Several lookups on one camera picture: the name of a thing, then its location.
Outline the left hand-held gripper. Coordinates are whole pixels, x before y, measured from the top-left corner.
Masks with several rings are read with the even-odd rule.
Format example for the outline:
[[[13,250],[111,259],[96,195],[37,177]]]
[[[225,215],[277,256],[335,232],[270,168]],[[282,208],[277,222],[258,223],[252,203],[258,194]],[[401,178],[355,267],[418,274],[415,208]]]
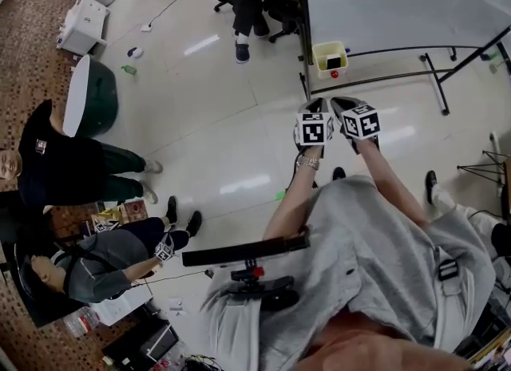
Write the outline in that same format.
[[[334,132],[333,117],[327,100],[322,97],[312,99],[302,105],[295,115],[294,142],[299,154],[312,147],[322,149],[332,138]]]

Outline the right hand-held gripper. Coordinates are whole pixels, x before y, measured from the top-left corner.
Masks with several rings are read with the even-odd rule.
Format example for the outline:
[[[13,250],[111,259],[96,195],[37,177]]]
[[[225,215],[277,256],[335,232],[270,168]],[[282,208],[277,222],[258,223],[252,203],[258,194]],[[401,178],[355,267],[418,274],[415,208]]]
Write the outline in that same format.
[[[339,123],[340,132],[357,155],[357,140],[369,140],[379,148],[378,135],[381,125],[376,108],[354,97],[332,97],[330,105]]]

